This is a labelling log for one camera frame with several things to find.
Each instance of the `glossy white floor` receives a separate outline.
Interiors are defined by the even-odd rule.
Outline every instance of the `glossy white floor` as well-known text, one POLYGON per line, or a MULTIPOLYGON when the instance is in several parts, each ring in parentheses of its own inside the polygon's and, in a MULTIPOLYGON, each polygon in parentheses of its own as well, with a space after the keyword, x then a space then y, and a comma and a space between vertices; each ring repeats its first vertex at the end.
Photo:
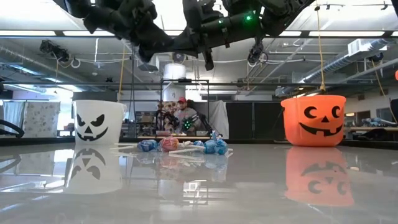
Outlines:
POLYGON ((398 223, 398 151, 231 147, 0 147, 0 223, 398 223))

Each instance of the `man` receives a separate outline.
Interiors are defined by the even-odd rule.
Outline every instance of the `man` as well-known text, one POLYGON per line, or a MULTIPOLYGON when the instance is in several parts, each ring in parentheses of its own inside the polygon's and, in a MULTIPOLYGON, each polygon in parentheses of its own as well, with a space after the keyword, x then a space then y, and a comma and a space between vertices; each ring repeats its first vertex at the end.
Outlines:
MULTIPOLYGON (((182 134, 183 120, 192 117, 197 112, 194 109, 188 107, 187 99, 185 99, 185 97, 180 97, 178 99, 178 103, 180 105, 180 109, 177 112, 175 112, 174 116, 178 118, 178 121, 180 123, 178 124, 176 132, 177 134, 182 134)), ((196 135, 195 132, 199 126, 200 126, 200 120, 198 119, 192 124, 191 128, 188 129, 188 131, 186 131, 187 132, 186 134, 191 136, 196 135)))

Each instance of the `ceiling fixture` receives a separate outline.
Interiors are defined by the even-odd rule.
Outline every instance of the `ceiling fixture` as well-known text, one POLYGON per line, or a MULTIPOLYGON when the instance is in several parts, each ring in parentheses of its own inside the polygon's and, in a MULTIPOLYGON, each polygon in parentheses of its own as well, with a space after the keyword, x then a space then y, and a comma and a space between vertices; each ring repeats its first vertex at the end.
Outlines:
POLYGON ((54 31, 0 30, 0 36, 56 36, 54 31))
POLYGON ((310 37, 380 37, 384 31, 311 31, 310 37))
POLYGON ((301 31, 283 31, 279 36, 281 37, 298 37, 301 35, 301 31))
POLYGON ((182 33, 182 30, 165 30, 164 31, 167 35, 171 36, 178 36, 182 33))
POLYGON ((108 32, 108 31, 95 31, 95 32, 93 32, 93 34, 91 34, 90 32, 84 31, 84 30, 63 31, 63 34, 65 36, 71 36, 71 37, 89 37, 89 36, 111 37, 111 36, 114 36, 114 34, 108 32))

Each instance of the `ceiling duct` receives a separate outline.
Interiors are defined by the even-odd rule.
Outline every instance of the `ceiling duct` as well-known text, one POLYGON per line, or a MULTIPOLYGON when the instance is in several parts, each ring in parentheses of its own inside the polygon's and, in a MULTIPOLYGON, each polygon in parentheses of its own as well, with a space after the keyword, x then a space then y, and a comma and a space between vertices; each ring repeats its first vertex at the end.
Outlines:
MULTIPOLYGON (((56 73, 55 60, 49 60, 39 57, 30 50, 24 49, 22 46, 15 44, 9 40, 3 39, 1 41, 0 58, 7 62, 21 62, 23 63, 23 65, 21 66, 26 67, 29 70, 35 71, 37 73, 46 74, 49 77, 54 77, 56 73)), ((61 67, 58 68, 58 75, 60 77, 73 81, 88 81, 87 79, 81 77, 76 73, 65 71, 65 69, 61 67)))
MULTIPOLYGON (((325 75, 328 75, 357 60, 372 57, 373 55, 380 52, 387 45, 394 44, 395 42, 396 41, 394 39, 357 39, 354 42, 348 44, 348 50, 327 61, 323 66, 323 73, 325 75)), ((316 79, 321 78, 321 75, 322 68, 321 66, 318 66, 317 68, 309 71, 304 76, 304 78, 299 81, 299 83, 311 83, 316 79)), ((278 88, 276 89, 275 95, 289 96, 295 89, 296 87, 292 86, 278 88)))

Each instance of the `rope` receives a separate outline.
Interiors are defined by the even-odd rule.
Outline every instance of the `rope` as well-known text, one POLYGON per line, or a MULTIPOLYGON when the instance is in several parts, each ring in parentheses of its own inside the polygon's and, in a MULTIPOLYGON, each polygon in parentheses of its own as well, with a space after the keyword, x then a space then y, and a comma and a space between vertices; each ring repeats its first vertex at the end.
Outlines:
POLYGON ((122 68, 120 69, 120 83, 119 83, 118 103, 120 103, 121 92, 122 92, 123 71, 124 71, 124 56, 125 56, 125 54, 126 54, 126 46, 123 46, 122 68))
MULTIPOLYGON (((372 61, 372 64, 373 64, 373 68, 376 67, 375 64, 374 64, 374 61, 373 60, 371 60, 371 61, 372 61)), ((383 87, 382 87, 381 82, 380 82, 379 74, 377 74, 377 70, 375 70, 374 72, 376 73, 376 78, 377 78, 377 82, 379 83, 379 87, 380 87, 381 93, 383 94, 385 99, 387 99, 388 102, 389 102, 389 108, 390 108, 390 112, 391 112, 392 118, 394 119, 396 124, 398 124, 397 118, 396 118, 396 116, 394 115, 394 112, 392 112, 392 109, 391 109, 391 100, 388 99, 386 94, 384 93, 383 87)))
POLYGON ((321 42, 321 21, 319 19, 319 10, 320 10, 320 6, 318 4, 318 0, 316 1, 317 7, 317 19, 318 19, 318 45, 319 45, 319 54, 321 56, 321 77, 322 77, 322 82, 321 82, 321 86, 320 89, 321 91, 326 91, 325 88, 325 75, 323 74, 323 54, 322 54, 322 42, 321 42))

